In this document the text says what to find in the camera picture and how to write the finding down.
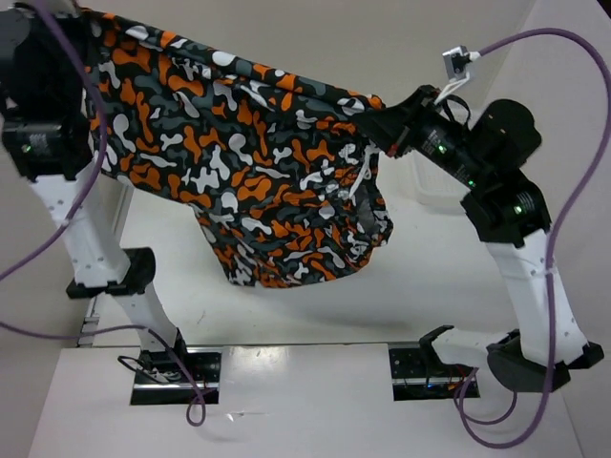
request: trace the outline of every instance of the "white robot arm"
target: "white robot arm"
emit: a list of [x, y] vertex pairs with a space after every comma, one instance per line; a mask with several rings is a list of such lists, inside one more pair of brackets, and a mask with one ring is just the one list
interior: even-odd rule
[[[75, 33], [79, 31], [77, 26], [84, 27], [74, 2], [48, 0], [46, 4], [60, 25], [69, 25], [67, 31]], [[77, 42], [81, 36], [69, 38]], [[83, 55], [87, 52], [85, 45], [75, 44]], [[87, 141], [89, 123], [80, 112], [82, 81], [66, 65], [67, 58], [57, 41], [30, 11], [19, 8], [0, 12], [0, 49], [0, 110], [5, 118], [2, 142], [56, 226], [67, 226], [63, 240], [74, 268], [69, 296], [112, 295], [132, 323], [153, 329], [178, 354], [183, 353], [186, 350], [180, 333], [167, 318], [153, 286], [153, 252], [119, 246], [95, 186], [72, 220], [66, 221], [95, 168]], [[34, 72], [28, 59], [16, 55], [27, 55], [40, 68], [56, 69], [53, 83], [45, 72]], [[6, 98], [16, 106], [7, 107]], [[163, 359], [165, 349], [160, 342], [146, 330], [138, 331], [138, 335], [144, 352], [152, 359]]]
[[[464, 47], [445, 57], [449, 73], [468, 74]], [[467, 107], [457, 97], [448, 99]], [[456, 122], [440, 100], [439, 90], [422, 86], [399, 105], [352, 120], [390, 156], [416, 151], [470, 188], [461, 205], [505, 280], [519, 328], [487, 334], [442, 326], [420, 340], [425, 364], [431, 370], [487, 367], [512, 391], [541, 392], [549, 358], [545, 253], [551, 220], [542, 193], [519, 170], [540, 145], [540, 134], [532, 114], [513, 100], [491, 103], [472, 129]], [[570, 381], [569, 370], [590, 367], [603, 353], [579, 329], [555, 266], [550, 273], [557, 389]]]

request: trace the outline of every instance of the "camouflage fabric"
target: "camouflage fabric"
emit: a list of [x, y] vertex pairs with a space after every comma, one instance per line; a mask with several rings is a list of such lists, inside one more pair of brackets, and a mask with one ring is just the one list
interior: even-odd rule
[[[114, 14], [85, 15], [95, 51], [88, 72], [109, 121], [103, 173], [190, 205], [231, 282], [335, 280], [386, 242], [392, 224], [375, 184], [378, 149], [350, 123], [383, 108], [378, 97]], [[91, 101], [87, 110], [96, 151]]]

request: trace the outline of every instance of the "table surface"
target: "table surface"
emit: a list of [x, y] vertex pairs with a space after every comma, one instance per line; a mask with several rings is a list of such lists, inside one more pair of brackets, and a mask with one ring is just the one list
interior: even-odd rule
[[[320, 344], [417, 340], [442, 324], [509, 331], [516, 319], [495, 263], [464, 216], [410, 198], [410, 162], [381, 158], [379, 185], [394, 232], [359, 273], [289, 290], [238, 287], [224, 277], [192, 210], [135, 191], [121, 245], [150, 246], [161, 303], [190, 345]], [[112, 298], [99, 327], [128, 323]], [[136, 333], [96, 346], [137, 345]]]
[[[451, 400], [394, 402], [384, 344], [226, 347], [220, 403], [200, 428], [186, 424], [185, 406], [129, 406], [133, 374], [120, 354], [137, 350], [63, 350], [30, 458], [582, 456], [560, 394], [529, 441], [502, 451], [474, 442]], [[485, 372], [479, 387], [467, 410], [499, 416], [511, 394]], [[517, 437], [536, 407], [537, 395], [521, 397], [511, 420], [484, 437]]]

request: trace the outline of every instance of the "purple cable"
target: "purple cable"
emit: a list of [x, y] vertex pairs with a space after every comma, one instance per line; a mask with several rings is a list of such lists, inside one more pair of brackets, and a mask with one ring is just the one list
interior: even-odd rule
[[[477, 370], [478, 369], [474, 369], [471, 374], [469, 374], [469, 376], [467, 377], [467, 379], [463, 382], [462, 386], [460, 387], [460, 389], [457, 389], [454, 393], [454, 405], [456, 406], [456, 408], [459, 408], [459, 398], [460, 398], [460, 393], [462, 393], [463, 388], [465, 390], [465, 394], [462, 395], [463, 399], [465, 398], [466, 394], [467, 394], [467, 389], [468, 386], [475, 380], [475, 375], [477, 374]], [[469, 415], [467, 415], [465, 413], [465, 418], [467, 420], [469, 420], [471, 423], [475, 423], [477, 425], [483, 425], [483, 426], [491, 426], [491, 425], [498, 425], [499, 423], [503, 423], [505, 420], [507, 420], [509, 417], [512, 416], [512, 413], [514, 413], [514, 410], [516, 409], [517, 406], [517, 393], [514, 392], [514, 397], [512, 399], [512, 403], [509, 406], [509, 408], [507, 409], [507, 411], [505, 413], [503, 413], [500, 417], [494, 419], [494, 420], [477, 420], [474, 417], [470, 417]]]
[[[104, 163], [104, 158], [106, 156], [106, 146], [107, 146], [107, 141], [108, 141], [108, 134], [107, 134], [108, 123], [106, 120], [106, 114], [104, 113], [104, 100], [102, 99], [102, 96], [99, 93], [99, 90], [94, 86], [91, 79], [85, 72], [85, 65], [81, 62], [80, 57], [78, 56], [78, 52], [74, 49], [68, 37], [61, 30], [61, 26], [57, 23], [57, 21], [55, 21], [55, 18], [53, 17], [53, 15], [45, 8], [41, 0], [34, 1], [32, 3], [32, 7], [36, 10], [38, 15], [42, 19], [42, 21], [45, 23], [45, 25], [49, 28], [51, 33], [54, 35], [55, 39], [57, 40], [57, 42], [59, 43], [63, 51], [68, 55], [68, 58], [70, 59], [70, 61], [72, 62], [74, 66], [74, 69], [78, 72], [78, 74], [82, 78], [85, 89], [87, 90], [90, 97], [92, 98], [95, 104], [95, 109], [97, 110], [97, 115], [99, 117], [99, 130], [100, 130], [99, 153], [97, 156], [97, 160], [95, 161], [95, 164], [94, 164], [94, 169], [91, 175], [89, 176], [89, 178], [87, 179], [85, 186], [83, 187], [83, 190], [76, 197], [72, 206], [70, 207], [70, 210], [66, 214], [66, 221], [70, 222], [74, 218], [74, 215], [78, 211], [81, 204], [85, 201], [85, 198], [87, 198], [90, 191], [94, 187], [95, 181], [97, 180], [99, 172], [102, 169], [102, 164]], [[22, 268], [24, 265], [28, 264], [32, 260], [35, 260], [41, 254], [47, 251], [47, 249], [49, 249], [49, 247], [52, 246], [61, 237], [61, 235], [66, 231], [66, 229], [67, 229], [67, 225], [60, 226], [53, 233], [53, 235], [47, 241], [45, 241], [42, 245], [40, 245], [38, 248], [32, 251], [24, 259], [12, 265], [4, 272], [0, 273], [0, 281], [3, 281], [6, 277], [13, 274], [14, 272]], [[15, 332], [17, 334], [21, 334], [24, 336], [34, 337], [36, 339], [47, 339], [47, 340], [54, 340], [54, 341], [78, 340], [81, 337], [91, 337], [91, 336], [96, 336], [99, 334], [106, 334], [109, 332], [119, 331], [123, 329], [146, 330], [149, 334], [155, 337], [155, 339], [157, 339], [163, 345], [163, 347], [166, 349], [166, 351], [170, 355], [170, 358], [174, 360], [174, 362], [179, 367], [180, 371], [184, 374], [186, 379], [189, 381], [189, 383], [193, 387], [193, 390], [195, 391], [196, 397], [189, 404], [189, 407], [187, 407], [187, 413], [186, 413], [187, 422], [192, 427], [199, 427], [203, 425], [203, 422], [205, 421], [206, 404], [203, 399], [205, 390], [204, 391], [200, 390], [200, 388], [198, 387], [198, 384], [193, 379], [193, 376], [189, 373], [188, 369], [186, 368], [184, 363], [179, 359], [179, 357], [176, 355], [172, 347], [166, 341], [164, 341], [161, 338], [161, 336], [157, 332], [155, 332], [153, 329], [149, 329], [145, 326], [138, 325], [138, 324], [130, 324], [130, 325], [124, 325], [124, 326], [109, 327], [106, 329], [98, 329], [97, 331], [93, 331], [93, 332], [84, 332], [78, 336], [54, 336], [51, 334], [42, 334], [38, 332], [31, 332], [26, 329], [21, 329], [19, 327], [16, 327], [11, 324], [4, 323], [4, 322], [0, 322], [0, 328], [4, 328], [8, 331]], [[197, 421], [194, 421], [191, 418], [191, 409], [193, 408], [194, 404], [198, 404], [201, 406], [201, 418]]]
[[[467, 430], [469, 435], [471, 435], [471, 437], [474, 438], [482, 446], [485, 446], [488, 448], [496, 448], [496, 449], [512, 448], [519, 444], [522, 444], [537, 430], [537, 427], [541, 423], [541, 420], [543, 418], [543, 414], [545, 413], [545, 408], [547, 407], [547, 403], [549, 401], [549, 397], [552, 392], [554, 365], [555, 365], [555, 359], [556, 359], [556, 297], [555, 297], [555, 290], [554, 290], [554, 276], [550, 272], [552, 268], [554, 267], [554, 251], [556, 248], [556, 242], [558, 240], [558, 233], [560, 231], [560, 227], [566, 220], [567, 215], [569, 214], [569, 212], [573, 208], [573, 205], [575, 205], [575, 202], [579, 198], [579, 195], [581, 194], [585, 186], [588, 184], [588, 182], [592, 178], [592, 175], [596, 172], [597, 168], [599, 167], [600, 161], [602, 160], [605, 150], [607, 148], [607, 145], [609, 143], [609, 137], [611, 136], [611, 73], [609, 72], [609, 69], [607, 68], [605, 64], [604, 59], [602, 58], [600, 53], [596, 50], [596, 48], [594, 48], [594, 46], [591, 43], [589, 43], [587, 40], [585, 40], [581, 36], [571, 31], [566, 31], [564, 29], [534, 29], [532, 31], [524, 31], [522, 33], [518, 33], [516, 35], [500, 40], [497, 43], [494, 43], [493, 45], [484, 48], [479, 53], [483, 57], [484, 55], [494, 52], [498, 50], [499, 48], [502, 48], [503, 46], [509, 45], [518, 40], [522, 40], [524, 38], [529, 38], [531, 36], [537, 36], [537, 35], [556, 35], [556, 36], [561, 36], [563, 38], [567, 38], [577, 43], [578, 45], [580, 45], [590, 54], [590, 56], [594, 59], [597, 66], [599, 67], [600, 73], [602, 74], [602, 79], [604, 80], [604, 86], [607, 91], [607, 115], [606, 115], [606, 120], [605, 120], [605, 125], [604, 125], [604, 131], [602, 133], [602, 138], [600, 140], [599, 149], [596, 151], [596, 154], [594, 155], [594, 158], [592, 159], [592, 162], [588, 166], [587, 170], [583, 174], [583, 177], [581, 177], [581, 179], [579, 180], [579, 183], [576, 186], [575, 190], [571, 193], [569, 198], [566, 200], [566, 202], [562, 206], [562, 209], [560, 210], [558, 214], [556, 222], [552, 226], [552, 230], [550, 231], [548, 240], [547, 240], [547, 247], [545, 250], [545, 269], [548, 273], [545, 275], [545, 282], [546, 282], [546, 288], [547, 288], [547, 305], [548, 305], [549, 330], [550, 330], [549, 354], [548, 354], [548, 360], [547, 360], [547, 368], [545, 370], [545, 378], [543, 381], [543, 390], [542, 390], [541, 400], [539, 402], [537, 413], [535, 414], [533, 421], [522, 434], [520, 434], [518, 437], [516, 437], [512, 441], [509, 441], [504, 444], [488, 442], [480, 438], [479, 436], [477, 436], [475, 432], [471, 429], [471, 427], [469, 426], [469, 421], [472, 421], [473, 419], [469, 417], [465, 413], [465, 410], [464, 410], [464, 401], [465, 401], [465, 396], [467, 394], [467, 388], [468, 388], [468, 385], [473, 381], [476, 370], [469, 375], [469, 377], [467, 378], [467, 381], [465, 381], [465, 383], [463, 384], [463, 386], [460, 389], [460, 395], [458, 396], [458, 411], [460, 413], [460, 419], [465, 429]], [[503, 415], [503, 417], [501, 418], [505, 420], [506, 418], [509, 417], [509, 415], [505, 414]], [[477, 421], [476, 423], [480, 423], [481, 425], [485, 424], [480, 421]], [[496, 423], [500, 423], [500, 422], [492, 421], [491, 423], [488, 423], [488, 424], [495, 425]]]

